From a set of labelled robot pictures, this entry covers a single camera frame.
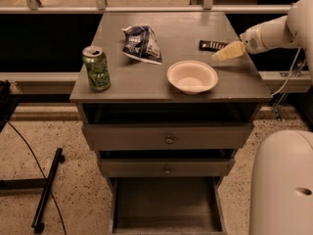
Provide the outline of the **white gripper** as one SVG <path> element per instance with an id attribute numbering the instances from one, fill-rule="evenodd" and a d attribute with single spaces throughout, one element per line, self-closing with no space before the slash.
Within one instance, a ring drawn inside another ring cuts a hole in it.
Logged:
<path id="1" fill-rule="evenodd" d="M 211 57 L 213 62 L 223 62 L 226 60 L 238 58 L 246 51 L 250 54 L 259 54 L 265 51 L 261 41 L 261 35 L 258 30 L 248 29 L 240 35 L 242 41 L 233 41 L 224 48 L 218 50 Z"/>

